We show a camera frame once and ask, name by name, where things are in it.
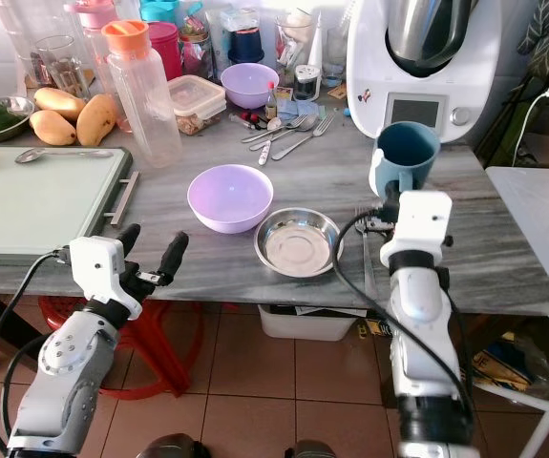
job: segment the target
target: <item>gray table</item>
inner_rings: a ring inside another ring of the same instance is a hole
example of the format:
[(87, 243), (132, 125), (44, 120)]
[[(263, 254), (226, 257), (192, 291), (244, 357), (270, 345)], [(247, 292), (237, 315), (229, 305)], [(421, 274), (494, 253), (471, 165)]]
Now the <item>gray table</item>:
[[(259, 153), (239, 140), (248, 132), (227, 119), (199, 135), (182, 138), (182, 160), (170, 169), (145, 172), (125, 222), (141, 224), (142, 233), (130, 260), (143, 269), (158, 266), (167, 243), (178, 230), (190, 236), (189, 248), (175, 282), (159, 289), (159, 299), (216, 302), (362, 307), (332, 272), (316, 279), (296, 280), (270, 271), (253, 248), (253, 232), (227, 236), (201, 225), (186, 201), (191, 180), (209, 167), (240, 163), (257, 167)], [(273, 151), (297, 140), (290, 135)], [(25, 134), (12, 146), (39, 145)], [(106, 146), (135, 150), (130, 135), (119, 130)], [(338, 114), (327, 133), (308, 142), (280, 162), (269, 161), (264, 172), (274, 185), (271, 210), (302, 206), (330, 216), (340, 227), (354, 215), (355, 205), (376, 203), (367, 171), (373, 140), (363, 136), (349, 118)], [(469, 148), (444, 147), (433, 167), (428, 189), (447, 192), (454, 207), (449, 233), (454, 247), (445, 249), (444, 265), (451, 269), (451, 293), (463, 312), (508, 315), (549, 315), (549, 280), (505, 204)], [(112, 228), (103, 235), (113, 236)], [(381, 299), (389, 295), (389, 276), (378, 260), (380, 239), (374, 235), (372, 254)], [(363, 283), (361, 239), (345, 240), (343, 267)], [(0, 293), (13, 291), (25, 267), (0, 266)], [(79, 296), (67, 267), (41, 268), (27, 294)]]

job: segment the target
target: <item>tiled floor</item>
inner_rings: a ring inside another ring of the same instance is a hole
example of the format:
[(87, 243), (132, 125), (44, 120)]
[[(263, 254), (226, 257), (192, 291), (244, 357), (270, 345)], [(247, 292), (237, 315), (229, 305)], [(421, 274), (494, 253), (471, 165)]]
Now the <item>tiled floor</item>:
[[(282, 458), (297, 439), (327, 441), (339, 458), (392, 458), (398, 416), (382, 407), (380, 380), (391, 373), (388, 341), (360, 339), (352, 329), (339, 343), (271, 339), (255, 308), (209, 306), (193, 384), (179, 398), (143, 401), (101, 396), (82, 458), (134, 457), (159, 436), (185, 432), (214, 458)], [(46, 330), (34, 301), (18, 312)], [(164, 326), (180, 354), (188, 350), (196, 315), (179, 308)], [(7, 359), (0, 353), (0, 389)], [(32, 380), (19, 368), (11, 416)], [(149, 384), (154, 376), (137, 354), (118, 352), (109, 387)], [(487, 393), (476, 393), (474, 445), (482, 458), (518, 456), (539, 415)], [(539, 453), (549, 457), (549, 438)]]

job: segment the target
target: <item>white storage box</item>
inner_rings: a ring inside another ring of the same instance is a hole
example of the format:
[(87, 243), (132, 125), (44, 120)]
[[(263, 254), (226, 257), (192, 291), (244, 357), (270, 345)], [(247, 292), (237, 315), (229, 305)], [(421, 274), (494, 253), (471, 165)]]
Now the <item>white storage box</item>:
[(225, 111), (225, 89), (193, 74), (168, 81), (168, 90), (177, 116), (177, 125), (184, 134), (194, 135), (221, 121)]
[(306, 339), (309, 341), (340, 341), (356, 317), (315, 317), (270, 313), (269, 305), (260, 305), (262, 329), (270, 337)]

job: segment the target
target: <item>lavender plastic bowl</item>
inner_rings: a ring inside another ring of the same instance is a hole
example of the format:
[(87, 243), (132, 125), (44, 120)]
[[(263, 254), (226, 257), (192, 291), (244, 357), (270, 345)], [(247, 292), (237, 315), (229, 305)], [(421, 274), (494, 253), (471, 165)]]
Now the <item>lavender plastic bowl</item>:
[(227, 98), (241, 108), (252, 110), (267, 102), (267, 83), (278, 86), (278, 74), (262, 64), (236, 64), (221, 73)]
[(266, 175), (238, 164), (202, 172), (187, 190), (187, 201), (196, 217), (223, 234), (238, 234), (259, 224), (273, 196), (274, 188)]

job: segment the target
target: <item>stainless steel bowl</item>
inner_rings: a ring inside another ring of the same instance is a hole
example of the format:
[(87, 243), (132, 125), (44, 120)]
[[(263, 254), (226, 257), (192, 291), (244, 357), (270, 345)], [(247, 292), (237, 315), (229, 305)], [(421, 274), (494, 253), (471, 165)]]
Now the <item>stainless steel bowl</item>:
[(4, 131), (0, 131), (0, 141), (5, 141), (20, 135), (28, 128), (28, 120), (30, 119), (30, 115), (36, 111), (36, 106), (30, 99), (17, 95), (0, 97), (0, 102), (2, 102), (13, 114), (24, 116), (24, 118), (14, 126), (10, 126)]
[(332, 267), (335, 223), (307, 208), (285, 208), (268, 216), (255, 231), (255, 251), (280, 274), (297, 279), (316, 277)]

